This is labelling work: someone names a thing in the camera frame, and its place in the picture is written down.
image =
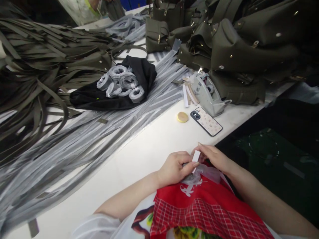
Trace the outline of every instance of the printed fabric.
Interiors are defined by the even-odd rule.
[[[261,218],[233,194],[228,184],[201,177],[190,196],[182,183],[157,190],[150,238],[166,238],[170,229],[201,238],[273,238]]]

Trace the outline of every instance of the finger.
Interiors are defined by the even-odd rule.
[[[210,160],[214,160],[215,153],[208,147],[207,145],[203,145],[201,143],[198,143],[200,151],[206,155]]]
[[[190,162],[188,163],[187,165],[185,165],[182,170],[180,171],[181,173],[181,176],[183,178],[185,178],[187,175],[189,175],[193,170],[194,168],[196,168],[197,166],[199,165],[198,162]]]
[[[198,162],[199,162],[199,163],[204,163],[205,160],[206,160],[205,157],[199,157]]]
[[[191,162],[192,159],[193,159],[193,157],[190,155],[178,155],[177,156],[177,160],[178,160],[179,164]]]
[[[199,146],[197,146],[197,147],[195,147],[195,148],[193,149],[193,151],[192,151],[191,155],[194,155],[195,150],[200,151]]]
[[[189,155],[189,153],[186,152],[186,151],[178,151],[178,152],[176,152],[176,154],[178,154],[178,155]]]

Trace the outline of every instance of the hand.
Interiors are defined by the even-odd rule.
[[[171,153],[160,170],[157,171],[159,187],[165,187],[182,181],[199,163],[192,162],[193,157],[186,151]]]
[[[200,151],[198,162],[203,163],[206,159],[214,165],[218,170],[222,171],[223,174],[229,174],[234,166],[237,164],[223,154],[218,148],[210,145],[203,145],[198,143],[198,146],[193,149],[192,155],[195,153],[195,150]]]

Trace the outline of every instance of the black cloth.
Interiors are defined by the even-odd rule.
[[[151,86],[157,76],[155,66],[149,63],[145,58],[131,56],[126,56],[123,62],[118,65],[122,65],[127,68],[130,66],[132,68],[136,79],[145,91],[145,98],[141,102],[134,103],[129,96],[116,97],[112,99],[107,98],[106,92],[99,90],[96,87],[98,81],[95,81],[73,91],[70,94],[71,104],[76,109],[106,111],[131,109],[145,102]]]

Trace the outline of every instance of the white sleeve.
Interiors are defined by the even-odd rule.
[[[104,214],[93,214],[72,233],[72,239],[110,239],[120,226],[119,219]]]

